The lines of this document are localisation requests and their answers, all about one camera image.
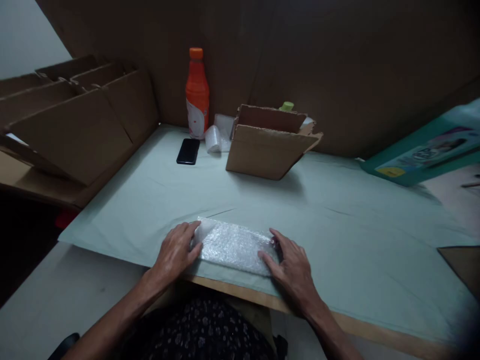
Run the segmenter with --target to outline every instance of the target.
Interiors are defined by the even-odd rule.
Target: person's left hand
[[[194,221],[191,224],[183,222],[167,234],[161,243],[155,265],[144,275],[151,291],[162,292],[199,257],[202,243],[198,243],[191,251],[189,250],[190,241],[200,223],[200,221]]]

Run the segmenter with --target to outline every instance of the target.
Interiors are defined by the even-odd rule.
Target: green bottle cap
[[[293,108],[294,108],[294,103],[293,102],[284,101],[283,105],[278,110],[289,112],[289,111],[292,111]]]

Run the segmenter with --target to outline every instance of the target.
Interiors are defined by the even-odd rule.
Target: cardboard box
[[[280,180],[322,138],[314,123],[300,130],[307,115],[241,105],[233,125],[226,170]]]
[[[79,92],[102,90],[132,143],[158,122],[152,84],[143,69],[125,69],[119,63],[110,63],[70,81]]]
[[[155,131],[147,72],[98,63],[86,56],[0,82],[24,90],[0,98],[1,188],[82,209]]]
[[[0,119],[2,150],[84,185],[132,144],[101,90],[76,95],[66,81],[0,99]]]
[[[41,70],[62,79],[96,64],[86,56]],[[112,63],[72,76],[71,84],[60,80],[0,98],[0,150],[93,185],[159,122],[148,74],[125,68],[129,73]]]
[[[103,60],[98,60],[93,55],[77,57],[72,60],[61,62],[55,65],[42,67],[35,72],[42,78],[57,81],[58,79],[68,80],[71,77],[84,73],[88,70],[98,68],[103,65]]]
[[[51,82],[52,81],[49,78],[39,76],[36,73],[0,80],[0,98],[19,93],[23,90],[49,84]]]

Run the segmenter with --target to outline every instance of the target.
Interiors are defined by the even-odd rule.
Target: teal box
[[[360,166],[367,173],[412,186],[480,162],[480,98],[456,106]]]

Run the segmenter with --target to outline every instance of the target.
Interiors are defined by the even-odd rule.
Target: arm
[[[190,240],[199,225],[200,221],[184,222],[170,230],[161,244],[155,265],[80,338],[63,360],[105,359],[125,331],[200,255],[201,243],[189,252]]]
[[[362,356],[349,342],[315,289],[305,249],[279,231],[270,231],[273,240],[281,247],[283,261],[279,265],[263,251],[259,251],[258,256],[265,261],[273,278],[297,304],[315,331],[326,357],[329,360],[361,360]]]

